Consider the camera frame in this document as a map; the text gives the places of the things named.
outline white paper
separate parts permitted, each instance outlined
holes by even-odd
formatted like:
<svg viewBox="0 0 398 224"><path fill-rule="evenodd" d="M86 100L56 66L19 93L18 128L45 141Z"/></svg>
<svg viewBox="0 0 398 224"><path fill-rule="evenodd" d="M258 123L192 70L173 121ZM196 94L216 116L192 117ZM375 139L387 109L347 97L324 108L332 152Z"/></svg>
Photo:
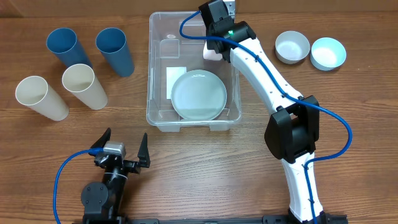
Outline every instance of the white paper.
<svg viewBox="0 0 398 224"><path fill-rule="evenodd" d="M167 74L167 79L166 79L166 83L167 83L167 87L166 87L167 99L171 99L172 98L172 89L173 89L175 81L177 81L177 79L180 78L180 76L182 76L186 72L187 72L187 68L186 67L167 67L166 68L166 74Z"/></svg>

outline small white cup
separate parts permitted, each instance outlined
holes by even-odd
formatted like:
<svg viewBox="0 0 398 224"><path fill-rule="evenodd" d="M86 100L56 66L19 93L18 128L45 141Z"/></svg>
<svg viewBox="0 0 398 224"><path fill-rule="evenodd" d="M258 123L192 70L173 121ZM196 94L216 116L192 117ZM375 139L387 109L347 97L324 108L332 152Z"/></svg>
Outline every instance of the small white cup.
<svg viewBox="0 0 398 224"><path fill-rule="evenodd" d="M85 64L72 65L62 75L62 85L93 110L108 104L108 97L93 69Z"/></svg>
<svg viewBox="0 0 398 224"><path fill-rule="evenodd" d="M315 41L311 48L311 62L315 68L330 71L341 66L347 53L343 44L330 37Z"/></svg>
<svg viewBox="0 0 398 224"><path fill-rule="evenodd" d="M57 92L39 76L23 79L15 90L17 101L54 120L61 121L69 114L69 107Z"/></svg>
<svg viewBox="0 0 398 224"><path fill-rule="evenodd" d="M299 32L286 31L276 38L275 52L281 62L294 64L310 53L310 42Z"/></svg>

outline metal bracket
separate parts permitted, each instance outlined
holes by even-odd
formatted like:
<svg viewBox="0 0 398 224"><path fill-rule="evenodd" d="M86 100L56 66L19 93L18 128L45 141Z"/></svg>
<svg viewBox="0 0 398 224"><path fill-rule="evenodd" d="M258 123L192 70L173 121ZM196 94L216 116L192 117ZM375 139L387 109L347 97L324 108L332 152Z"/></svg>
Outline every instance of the metal bracket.
<svg viewBox="0 0 398 224"><path fill-rule="evenodd" d="M228 14L235 20L235 0L223 0L228 9Z"/></svg>

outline white plate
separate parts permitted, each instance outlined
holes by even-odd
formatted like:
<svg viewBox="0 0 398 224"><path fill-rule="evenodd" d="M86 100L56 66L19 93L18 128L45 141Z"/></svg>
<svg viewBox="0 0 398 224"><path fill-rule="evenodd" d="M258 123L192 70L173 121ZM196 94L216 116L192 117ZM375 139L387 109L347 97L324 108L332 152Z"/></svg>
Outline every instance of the white plate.
<svg viewBox="0 0 398 224"><path fill-rule="evenodd" d="M183 74L172 88L172 104L187 120L215 119L226 104L224 83L213 73L193 70Z"/></svg>

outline wood tabletop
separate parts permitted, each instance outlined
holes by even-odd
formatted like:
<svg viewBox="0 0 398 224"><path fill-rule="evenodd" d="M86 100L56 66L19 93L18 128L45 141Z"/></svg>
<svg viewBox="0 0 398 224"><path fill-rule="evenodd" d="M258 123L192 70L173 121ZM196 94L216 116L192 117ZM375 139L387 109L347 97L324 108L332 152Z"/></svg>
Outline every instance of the wood tabletop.
<svg viewBox="0 0 398 224"><path fill-rule="evenodd" d="M270 60L303 95L341 115L354 140L346 154L315 164L318 195L327 213L347 214L350 223L398 223L398 14L396 12L238 14L256 31ZM61 84L65 66L45 40L70 27L84 46L109 97L93 111ZM127 35L136 70L117 76L95 47L105 27ZM274 42L297 30L313 43L340 40L347 60L337 72L316 70L309 58L298 65L276 59ZM149 18L71 17L0 19L0 223L55 223L53 182L61 163L90 147L112 128L112 140L136 157L144 132L151 166L131 174L122 211L131 218L231 218L287 214L289 191L280 161L264 142L268 114L241 75L243 120L229 131L207 127L162 133L146 121ZM30 75L44 77L70 107L69 116L51 121L20 105L14 92ZM316 156L339 151L347 133L321 114ZM62 223L81 220L82 188L100 181L103 170L80 156L64 169L58 188Z"/></svg>

